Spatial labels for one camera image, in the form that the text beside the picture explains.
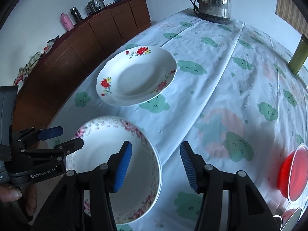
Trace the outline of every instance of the bowl with pink flowers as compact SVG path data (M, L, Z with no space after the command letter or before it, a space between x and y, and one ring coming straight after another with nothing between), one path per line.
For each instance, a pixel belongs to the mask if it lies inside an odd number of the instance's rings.
M82 149L66 157L66 169L77 173L91 171L118 153L124 141L132 144L132 156L123 186L110 202L116 224L129 224L146 215L161 191L162 168L158 152L136 125L115 116L88 121L74 138L84 141ZM89 191L84 191L84 212L91 215Z
M174 80L177 62L158 46L124 50L109 60L96 80L96 92L106 103L133 106L163 92Z

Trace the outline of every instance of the olive green container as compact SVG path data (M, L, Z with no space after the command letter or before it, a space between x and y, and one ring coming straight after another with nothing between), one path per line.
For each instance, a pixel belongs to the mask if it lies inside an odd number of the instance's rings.
M308 39L301 35L301 40L291 58L288 67L293 74L297 74L308 57Z

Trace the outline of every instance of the human hand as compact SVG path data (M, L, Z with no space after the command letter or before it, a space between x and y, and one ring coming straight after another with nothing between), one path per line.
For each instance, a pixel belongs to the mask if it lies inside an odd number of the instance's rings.
M11 184L1 184L0 185L0 200L2 202L14 201L21 198L21 191L14 187ZM36 211L36 200L37 200L37 191L36 185L30 185L26 189L26 212L29 216L33 216Z

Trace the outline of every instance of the black thermos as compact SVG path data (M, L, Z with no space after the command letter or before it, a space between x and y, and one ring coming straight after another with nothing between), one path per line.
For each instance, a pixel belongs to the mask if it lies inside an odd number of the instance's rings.
M76 23L78 23L79 21L82 20L82 17L81 17L81 15L80 15L80 13L79 13L79 11L78 11L78 9L77 9L76 7L72 7L72 8L70 9L70 13L71 13L72 16L74 17Z

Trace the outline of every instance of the red bowl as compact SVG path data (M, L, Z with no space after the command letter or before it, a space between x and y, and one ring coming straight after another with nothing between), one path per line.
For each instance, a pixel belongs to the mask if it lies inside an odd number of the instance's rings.
M303 144L288 155L281 165L277 187L290 203L295 202L303 193L308 180L308 150Z

